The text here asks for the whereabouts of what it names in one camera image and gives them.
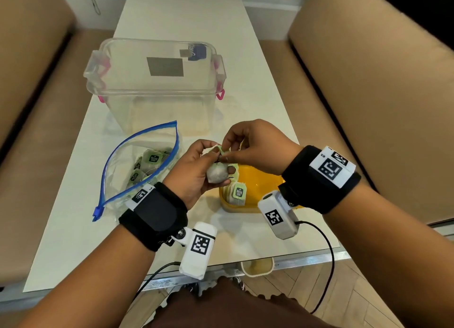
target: wrist strap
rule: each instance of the wrist strap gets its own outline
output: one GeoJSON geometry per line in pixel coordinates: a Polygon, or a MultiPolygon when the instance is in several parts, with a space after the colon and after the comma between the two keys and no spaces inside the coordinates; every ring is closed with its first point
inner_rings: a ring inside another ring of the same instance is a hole
{"type": "Polygon", "coordinates": [[[320,152],[319,148],[306,146],[282,173],[286,182],[279,186],[279,190],[294,206],[301,205],[326,214],[358,184],[361,175],[354,172],[341,188],[337,187],[309,166],[320,152]]]}
{"type": "Polygon", "coordinates": [[[158,182],[134,208],[118,219],[149,250],[156,252],[163,242],[188,225],[183,201],[166,185],[158,182]]]}

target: tabletop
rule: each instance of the tabletop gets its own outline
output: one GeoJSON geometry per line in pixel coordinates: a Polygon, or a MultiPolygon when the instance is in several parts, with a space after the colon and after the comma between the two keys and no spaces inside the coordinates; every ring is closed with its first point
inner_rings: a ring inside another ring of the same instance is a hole
{"type": "MultiPolygon", "coordinates": [[[[216,100],[214,126],[205,139],[221,142],[232,124],[261,118],[297,142],[285,107],[241,0],[127,0],[115,37],[202,41],[223,56],[227,79],[222,101],[216,100]]],[[[60,190],[36,253],[24,291],[54,288],[112,231],[117,222],[103,216],[91,221],[98,203],[100,178],[112,150],[125,138],[105,104],[93,96],[71,154],[60,190]]],[[[188,147],[196,138],[184,138],[188,147]]],[[[339,243],[321,215],[297,210],[339,243]]],[[[231,214],[209,191],[188,212],[189,227],[204,221],[218,228],[210,265],[324,250],[326,241],[310,226],[292,239],[277,239],[260,214],[231,214]]],[[[164,245],[150,271],[180,261],[184,248],[164,245]]]]}

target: blue sticker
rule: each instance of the blue sticker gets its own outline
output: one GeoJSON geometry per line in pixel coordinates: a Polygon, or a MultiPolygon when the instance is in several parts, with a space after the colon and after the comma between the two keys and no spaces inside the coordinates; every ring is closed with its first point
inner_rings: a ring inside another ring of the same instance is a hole
{"type": "Polygon", "coordinates": [[[189,50],[192,53],[192,56],[188,60],[199,60],[205,59],[207,57],[207,48],[204,44],[192,44],[189,45],[189,50]]]}

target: hand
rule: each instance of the hand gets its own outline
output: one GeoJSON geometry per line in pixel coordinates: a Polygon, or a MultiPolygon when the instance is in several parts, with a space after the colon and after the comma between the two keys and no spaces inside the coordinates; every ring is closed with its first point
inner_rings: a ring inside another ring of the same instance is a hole
{"type": "MultiPolygon", "coordinates": [[[[218,160],[219,149],[201,155],[204,149],[217,145],[216,142],[199,139],[191,144],[188,151],[181,156],[178,162],[162,182],[183,200],[186,208],[190,210],[200,196],[207,190],[223,187],[230,184],[230,180],[218,184],[208,183],[206,173],[208,168],[218,160]]],[[[235,173],[234,167],[229,167],[229,174],[235,173]]]]}
{"type": "Polygon", "coordinates": [[[262,119],[233,125],[222,146],[224,151],[229,148],[231,151],[221,156],[222,162],[251,165],[275,175],[281,175],[302,150],[275,125],[262,119]]]}

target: white camera device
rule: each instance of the white camera device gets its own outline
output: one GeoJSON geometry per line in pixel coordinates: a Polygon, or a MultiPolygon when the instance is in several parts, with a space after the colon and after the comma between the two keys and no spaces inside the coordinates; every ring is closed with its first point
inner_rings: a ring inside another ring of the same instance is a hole
{"type": "Polygon", "coordinates": [[[177,236],[172,236],[173,240],[186,246],[179,268],[181,274],[203,279],[217,233],[215,226],[197,222],[193,229],[185,227],[177,236]]]}
{"type": "Polygon", "coordinates": [[[278,190],[264,195],[257,206],[276,237],[289,239],[298,233],[298,218],[278,190]]]}

